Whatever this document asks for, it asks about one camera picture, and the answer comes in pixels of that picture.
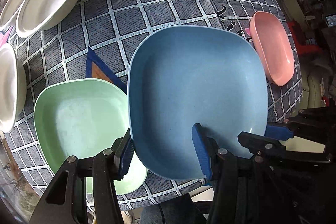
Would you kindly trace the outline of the pink square plate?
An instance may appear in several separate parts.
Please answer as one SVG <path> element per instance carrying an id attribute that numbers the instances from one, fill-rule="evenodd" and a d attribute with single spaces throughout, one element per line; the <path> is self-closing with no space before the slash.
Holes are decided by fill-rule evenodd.
<path id="1" fill-rule="evenodd" d="M 284 86 L 294 74 L 294 56 L 282 23 L 271 13 L 258 11 L 249 24 L 250 36 L 267 79 Z"/>

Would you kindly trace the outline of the grey checkered star tablecloth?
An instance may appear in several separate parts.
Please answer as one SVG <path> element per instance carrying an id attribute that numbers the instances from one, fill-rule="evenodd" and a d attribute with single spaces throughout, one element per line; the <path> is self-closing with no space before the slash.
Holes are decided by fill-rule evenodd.
<path id="1" fill-rule="evenodd" d="M 78 0 L 69 15 L 49 30 L 28 38 L 7 30 L 7 41 L 27 79 L 25 106 L 5 134 L 21 171 L 14 184 L 19 202 L 36 204 L 53 176 L 35 132 L 34 103 L 50 85 L 83 79 L 88 51 L 126 82 L 135 49 L 152 32 L 186 24 L 221 28 L 248 39 L 246 29 L 258 11 L 285 22 L 277 0 Z"/>

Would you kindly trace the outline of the blue square plate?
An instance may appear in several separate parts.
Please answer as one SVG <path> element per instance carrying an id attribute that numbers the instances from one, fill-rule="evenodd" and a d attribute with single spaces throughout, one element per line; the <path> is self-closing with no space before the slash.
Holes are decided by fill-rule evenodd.
<path id="1" fill-rule="evenodd" d="M 173 26 L 135 50 L 127 82 L 130 133 L 150 172 L 169 180 L 203 177 L 192 141 L 200 124 L 218 146 L 242 158 L 241 132 L 264 135 L 268 91 L 254 48 L 233 32 Z"/>

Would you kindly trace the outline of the person's jeans leg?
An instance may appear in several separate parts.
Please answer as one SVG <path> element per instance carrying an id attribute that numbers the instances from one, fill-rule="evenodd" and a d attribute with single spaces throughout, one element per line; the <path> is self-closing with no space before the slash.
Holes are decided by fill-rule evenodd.
<path id="1" fill-rule="evenodd" d="M 204 215 L 193 203 L 189 194 L 144 207 L 140 223 L 143 224 L 195 224 L 207 223 Z"/>

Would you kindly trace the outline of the green square plate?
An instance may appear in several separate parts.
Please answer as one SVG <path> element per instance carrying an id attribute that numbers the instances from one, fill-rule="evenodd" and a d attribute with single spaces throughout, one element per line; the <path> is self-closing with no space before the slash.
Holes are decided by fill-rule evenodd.
<path id="1" fill-rule="evenodd" d="M 34 126 L 47 164 L 56 173 L 69 156 L 96 156 L 129 129 L 126 94 L 101 79 L 58 83 L 39 94 Z"/>

